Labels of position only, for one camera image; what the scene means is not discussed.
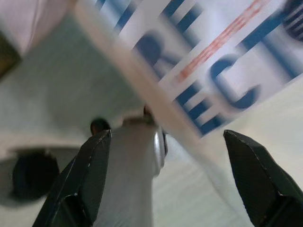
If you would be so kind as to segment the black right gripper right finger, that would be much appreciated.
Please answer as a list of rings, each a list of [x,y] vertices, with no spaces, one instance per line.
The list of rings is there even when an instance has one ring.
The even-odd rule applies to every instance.
[[[267,149],[252,138],[224,131],[232,174],[256,227],[301,227],[303,192]]]

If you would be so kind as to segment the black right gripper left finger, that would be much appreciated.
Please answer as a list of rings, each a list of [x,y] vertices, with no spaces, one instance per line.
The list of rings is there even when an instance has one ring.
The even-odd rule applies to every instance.
[[[90,137],[55,180],[33,225],[35,227],[91,227],[107,175],[111,131]]]

